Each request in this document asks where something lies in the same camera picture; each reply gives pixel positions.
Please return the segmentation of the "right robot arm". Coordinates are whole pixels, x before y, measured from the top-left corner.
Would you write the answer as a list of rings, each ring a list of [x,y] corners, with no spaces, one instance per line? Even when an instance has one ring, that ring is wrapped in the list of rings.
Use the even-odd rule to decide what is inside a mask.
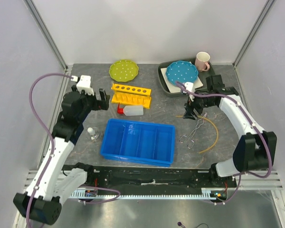
[[[232,158],[211,166],[209,184],[219,187],[225,182],[225,177],[244,173],[267,178],[274,164],[276,134],[267,132],[253,119],[237,90],[232,86],[225,86],[221,75],[207,77],[206,83],[205,91],[195,90],[191,82],[176,83],[181,92],[189,96],[183,117],[196,119],[205,108],[217,106],[232,123],[239,138]]]

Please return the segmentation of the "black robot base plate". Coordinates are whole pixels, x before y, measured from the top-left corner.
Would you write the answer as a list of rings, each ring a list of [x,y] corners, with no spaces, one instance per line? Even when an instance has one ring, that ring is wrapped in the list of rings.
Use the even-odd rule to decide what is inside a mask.
[[[235,188],[232,177],[212,177],[208,170],[95,166],[87,186],[113,189]]]

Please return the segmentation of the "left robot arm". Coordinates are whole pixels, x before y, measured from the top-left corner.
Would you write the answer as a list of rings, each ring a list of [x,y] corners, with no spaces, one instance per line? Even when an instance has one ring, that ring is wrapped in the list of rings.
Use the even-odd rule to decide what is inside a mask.
[[[72,193],[81,185],[93,185],[95,176],[92,166],[83,163],[77,164],[62,181],[58,181],[58,178],[83,132],[86,117],[91,111],[109,108],[110,96],[102,88],[99,89],[99,94],[101,98],[97,99],[95,95],[79,92],[72,87],[72,91],[64,95],[62,110],[50,134],[48,152],[25,192],[17,193],[13,199],[28,227],[31,225],[30,221],[53,225]]]

